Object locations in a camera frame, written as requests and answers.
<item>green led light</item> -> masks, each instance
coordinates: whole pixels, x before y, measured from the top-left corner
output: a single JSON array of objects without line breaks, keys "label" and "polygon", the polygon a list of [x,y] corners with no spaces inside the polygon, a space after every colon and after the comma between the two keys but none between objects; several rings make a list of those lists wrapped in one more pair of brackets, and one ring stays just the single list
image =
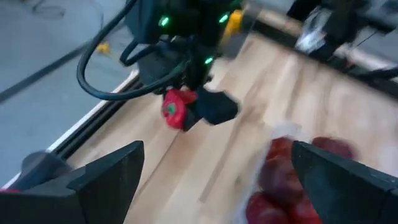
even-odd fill
[{"label": "green led light", "polygon": [[170,21],[170,18],[164,16],[164,17],[162,17],[162,18],[160,19],[159,25],[162,26],[162,27],[164,27],[164,26],[166,26],[166,25],[169,23],[169,21]]},{"label": "green led light", "polygon": [[225,14],[225,15],[223,15],[223,17],[221,18],[221,19],[219,19],[219,23],[223,23],[223,22],[225,22],[225,21],[227,21],[228,20],[228,17],[229,17],[229,15],[228,14]]},{"label": "green led light", "polygon": [[207,58],[207,59],[205,60],[205,65],[210,64],[213,60],[214,60],[213,57]]}]

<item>yellow component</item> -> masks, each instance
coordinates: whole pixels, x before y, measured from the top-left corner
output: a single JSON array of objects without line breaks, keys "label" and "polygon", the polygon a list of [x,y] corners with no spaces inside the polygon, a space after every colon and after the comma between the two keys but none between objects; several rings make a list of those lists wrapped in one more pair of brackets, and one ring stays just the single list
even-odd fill
[{"label": "yellow component", "polygon": [[227,43],[231,35],[239,32],[242,24],[243,11],[235,10],[229,17],[228,23],[225,27],[223,38],[221,39],[220,45]]},{"label": "yellow component", "polygon": [[235,10],[229,17],[225,32],[229,35],[239,32],[243,18],[242,10]]},{"label": "yellow component", "polygon": [[111,47],[108,42],[105,42],[97,46],[97,51],[99,53],[109,55],[111,53]]}]

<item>wooden table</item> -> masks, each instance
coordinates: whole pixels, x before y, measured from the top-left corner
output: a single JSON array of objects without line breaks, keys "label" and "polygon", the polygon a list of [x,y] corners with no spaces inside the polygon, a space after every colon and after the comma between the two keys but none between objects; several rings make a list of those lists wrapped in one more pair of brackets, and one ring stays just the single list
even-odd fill
[{"label": "wooden table", "polygon": [[217,60],[208,87],[242,103],[239,116],[189,132],[169,129],[161,97],[124,105],[69,162],[77,167],[134,140],[146,161],[125,223],[231,223],[272,130],[287,121],[314,136],[349,139],[359,161],[398,176],[398,104],[313,60],[251,34],[238,57]]}]

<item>red bell pepper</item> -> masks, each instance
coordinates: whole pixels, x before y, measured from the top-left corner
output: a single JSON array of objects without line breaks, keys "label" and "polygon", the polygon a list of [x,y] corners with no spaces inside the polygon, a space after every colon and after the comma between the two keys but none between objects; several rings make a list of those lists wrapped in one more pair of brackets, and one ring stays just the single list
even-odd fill
[{"label": "red bell pepper", "polygon": [[183,129],[184,120],[187,117],[186,104],[196,100],[193,91],[169,90],[164,98],[162,114],[167,124],[175,129]]}]

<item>gray floor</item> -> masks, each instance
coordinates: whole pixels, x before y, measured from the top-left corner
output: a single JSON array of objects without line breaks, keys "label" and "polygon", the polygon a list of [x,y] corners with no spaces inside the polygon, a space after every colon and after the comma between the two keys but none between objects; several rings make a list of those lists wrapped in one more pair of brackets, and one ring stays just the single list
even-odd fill
[{"label": "gray floor", "polygon": [[[106,21],[124,4],[124,0],[97,1],[103,1]],[[48,1],[49,6],[66,9],[64,18],[53,20],[34,16],[27,6],[17,3],[0,0],[0,91],[77,48],[95,35],[100,25],[99,11],[91,0]],[[108,40],[117,55],[132,37],[123,29]],[[0,104],[0,187],[19,172],[24,156],[48,148],[99,102],[78,86],[77,62],[78,58],[68,62]],[[110,91],[131,69],[96,54],[87,76],[94,86]]]}]

